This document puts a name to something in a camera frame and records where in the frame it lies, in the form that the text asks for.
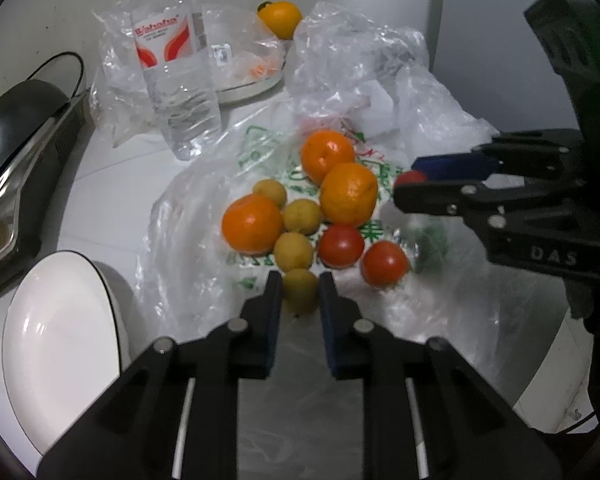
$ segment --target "table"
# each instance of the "table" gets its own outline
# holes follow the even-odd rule
[[[223,123],[231,124],[260,106],[262,101],[256,100],[225,109]],[[85,254],[100,264],[121,307],[129,305],[149,211],[184,167],[157,134],[135,137],[112,149],[104,131],[86,126],[52,200],[42,255],[63,249]],[[13,294],[14,289],[0,298],[0,434],[34,472],[40,455],[20,429],[2,378],[2,327]],[[549,281],[529,307],[529,316],[519,326],[503,327],[510,341],[496,350],[497,366],[489,377],[512,405],[535,375],[564,319],[568,306],[562,282]]]

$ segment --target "red tomato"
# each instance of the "red tomato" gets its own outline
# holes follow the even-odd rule
[[[318,242],[318,256],[331,269],[352,266],[364,251],[364,238],[355,227],[349,225],[330,226]]]
[[[400,186],[400,184],[417,184],[419,182],[426,182],[427,180],[427,175],[421,171],[407,171],[395,179],[394,187]]]
[[[371,286],[395,285],[409,272],[409,260],[398,244],[381,240],[362,258],[362,277]]]

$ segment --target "plastic bottle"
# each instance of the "plastic bottle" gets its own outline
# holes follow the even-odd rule
[[[140,64],[158,126],[180,160],[200,153],[200,140],[221,129],[196,0],[130,0]]]

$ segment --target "orange fruit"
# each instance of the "orange fruit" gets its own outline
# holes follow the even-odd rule
[[[280,40],[292,40],[302,20],[300,9],[289,2],[264,2],[258,8],[258,16]]]
[[[271,252],[282,231],[280,209],[263,195],[251,194],[236,200],[222,216],[222,236],[242,254]]]
[[[334,130],[312,133],[300,151],[302,169],[317,186],[338,164],[355,161],[356,152],[349,139]]]
[[[362,164],[339,164],[322,181],[320,207],[333,224],[360,227],[374,213],[378,180]]]

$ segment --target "black cable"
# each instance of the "black cable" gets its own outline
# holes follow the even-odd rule
[[[571,433],[571,431],[573,431],[573,430],[577,430],[580,426],[583,426],[584,424],[586,424],[587,422],[589,422],[595,416],[596,416],[596,412],[589,413],[589,415],[587,415],[582,420],[579,420],[578,422],[576,422],[572,426],[569,426],[568,428],[566,428],[566,429],[564,429],[562,431],[558,431],[558,435],[564,435],[564,434],[567,434],[567,433]]]
[[[74,52],[73,50],[65,50],[64,52],[59,52],[58,54],[51,56],[42,65],[40,65],[37,69],[35,69],[29,75],[29,77],[27,77],[25,80],[28,81],[33,76],[35,76],[38,72],[40,72],[45,66],[47,66],[49,63],[51,63],[53,60],[56,60],[59,57],[64,57],[64,56],[75,57],[75,59],[78,60],[78,63],[80,63],[80,76],[78,77],[78,82],[75,84],[74,92],[71,94],[71,99],[73,99],[78,94],[78,88],[80,88],[80,83],[82,83],[82,79],[84,78],[84,59],[82,58],[82,56],[80,54],[78,54],[77,52]]]

